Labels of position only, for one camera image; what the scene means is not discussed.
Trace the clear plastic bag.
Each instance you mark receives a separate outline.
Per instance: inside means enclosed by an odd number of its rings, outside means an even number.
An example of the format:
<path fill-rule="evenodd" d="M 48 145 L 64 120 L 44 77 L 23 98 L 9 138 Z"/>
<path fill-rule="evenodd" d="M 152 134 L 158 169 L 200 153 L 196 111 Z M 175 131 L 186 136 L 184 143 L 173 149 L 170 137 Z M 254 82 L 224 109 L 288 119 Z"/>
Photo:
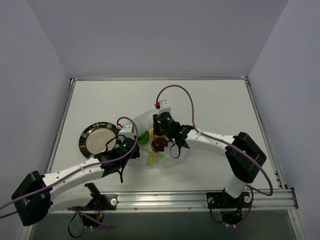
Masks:
<path fill-rule="evenodd" d="M 179 150 L 166 136 L 154 134 L 153 115 L 156 113 L 156 110 L 149 110 L 133 119 L 138 127 L 140 157 L 130 159 L 130 166 L 168 169 L 185 162 L 188 158 L 189 149 Z"/>

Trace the yellow fake lemon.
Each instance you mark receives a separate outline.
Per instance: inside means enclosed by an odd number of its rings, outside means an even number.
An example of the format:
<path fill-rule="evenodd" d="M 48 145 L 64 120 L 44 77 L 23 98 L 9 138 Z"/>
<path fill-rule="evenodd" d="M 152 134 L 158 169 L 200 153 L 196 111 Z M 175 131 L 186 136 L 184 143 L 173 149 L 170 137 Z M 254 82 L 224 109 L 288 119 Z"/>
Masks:
<path fill-rule="evenodd" d="M 152 140 L 155 140 L 155 139 L 165 139 L 166 136 L 165 135 L 157 135 L 154 131 L 154 129 L 152 128 L 151 130 L 151 133 L 150 133 L 150 137 Z"/>

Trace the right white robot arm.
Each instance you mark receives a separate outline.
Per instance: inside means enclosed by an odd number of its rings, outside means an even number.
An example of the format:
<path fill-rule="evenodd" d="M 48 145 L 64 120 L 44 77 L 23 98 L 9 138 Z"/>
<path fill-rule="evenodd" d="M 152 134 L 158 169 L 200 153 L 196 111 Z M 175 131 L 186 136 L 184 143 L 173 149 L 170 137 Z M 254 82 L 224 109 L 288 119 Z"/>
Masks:
<path fill-rule="evenodd" d="M 222 193 L 223 203 L 234 206 L 248 184 L 253 183 L 267 157 L 253 139 L 245 132 L 238 135 L 219 135 L 196 131 L 191 125 L 181 125 L 169 112 L 152 116 L 153 130 L 157 136 L 165 136 L 182 148 L 199 149 L 226 157 L 233 172 Z"/>

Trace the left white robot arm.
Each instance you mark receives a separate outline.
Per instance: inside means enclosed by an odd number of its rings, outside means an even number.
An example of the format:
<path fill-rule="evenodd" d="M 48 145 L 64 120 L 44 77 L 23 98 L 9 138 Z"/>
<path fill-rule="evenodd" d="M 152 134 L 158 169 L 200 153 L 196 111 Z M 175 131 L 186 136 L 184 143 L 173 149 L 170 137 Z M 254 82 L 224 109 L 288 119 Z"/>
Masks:
<path fill-rule="evenodd" d="M 129 159 L 139 155 L 138 140 L 125 137 L 118 140 L 112 150 L 79 165 L 43 175 L 38 171 L 29 173 L 11 196 L 23 226 L 36 224 L 49 212 L 69 207 L 97 209 L 101 203 L 99 194 L 88 192 L 81 201 L 71 190 L 89 181 L 120 173 Z"/>

